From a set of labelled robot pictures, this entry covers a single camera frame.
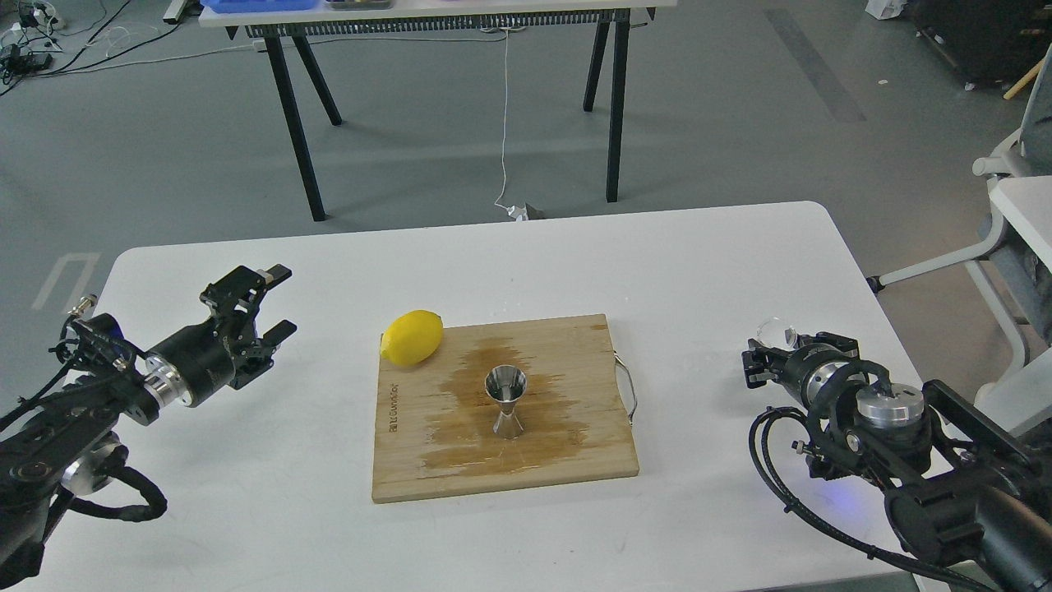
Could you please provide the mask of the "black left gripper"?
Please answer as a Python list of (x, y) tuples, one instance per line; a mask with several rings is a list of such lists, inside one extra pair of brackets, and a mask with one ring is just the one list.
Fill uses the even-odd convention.
[(279, 345), (299, 327), (282, 320), (263, 336), (238, 340), (232, 334), (255, 334), (264, 295), (292, 274), (283, 265), (263, 271), (237, 266), (208, 284), (200, 301), (210, 310), (211, 327), (185, 326), (146, 353), (144, 386), (158, 406), (179, 401), (185, 407), (199, 407), (223, 386), (239, 390), (267, 373)]

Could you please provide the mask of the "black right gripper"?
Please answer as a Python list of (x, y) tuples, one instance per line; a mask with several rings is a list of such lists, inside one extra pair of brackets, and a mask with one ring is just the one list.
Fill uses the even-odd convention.
[(857, 358), (857, 340), (820, 332), (797, 335), (796, 349), (792, 351), (748, 341), (741, 352), (741, 366), (748, 389), (773, 382), (804, 408), (810, 408), (832, 374)]

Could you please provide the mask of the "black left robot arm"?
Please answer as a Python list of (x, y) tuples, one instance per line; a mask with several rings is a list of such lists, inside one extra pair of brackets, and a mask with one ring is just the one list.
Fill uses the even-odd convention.
[(2, 419), (3, 428), (24, 420), (1, 449), (3, 588), (40, 573), (45, 544), (69, 511), (143, 522), (168, 510), (160, 488), (129, 467), (113, 428), (122, 415), (147, 426), (174, 401), (198, 407), (269, 371), (297, 327), (283, 320), (258, 335), (256, 318), (264, 295), (290, 275), (282, 265), (236, 267), (201, 293), (210, 315), (146, 351), (115, 318), (86, 317), (95, 295), (70, 309), (53, 348), (60, 370)]

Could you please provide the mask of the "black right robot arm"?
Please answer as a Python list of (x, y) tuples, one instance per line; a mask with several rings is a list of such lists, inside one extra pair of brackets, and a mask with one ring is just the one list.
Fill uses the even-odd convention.
[[(1051, 587), (1049, 450), (1011, 436), (940, 380), (892, 382), (848, 336), (793, 333), (785, 348), (752, 338), (741, 363), (750, 389), (774, 383), (794, 400), (760, 413), (748, 436), (760, 479), (786, 513), (931, 580), (983, 591), (955, 571), (974, 562), (1004, 591)], [(879, 489), (901, 552), (842, 532), (790, 491), (768, 445), (783, 419), (805, 430), (792, 447), (812, 479), (857, 477)]]

